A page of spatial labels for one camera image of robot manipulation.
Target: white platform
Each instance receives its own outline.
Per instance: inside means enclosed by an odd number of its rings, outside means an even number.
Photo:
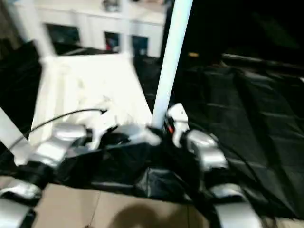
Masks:
[[[40,20],[44,23],[78,27],[80,42],[84,47],[105,49],[104,32],[121,32],[122,15],[106,12],[102,0],[35,0]],[[15,15],[24,20],[24,0],[10,5]],[[148,38],[148,56],[159,57],[165,22],[165,6],[155,3],[130,2],[131,33]],[[31,34],[21,31],[25,40]]]

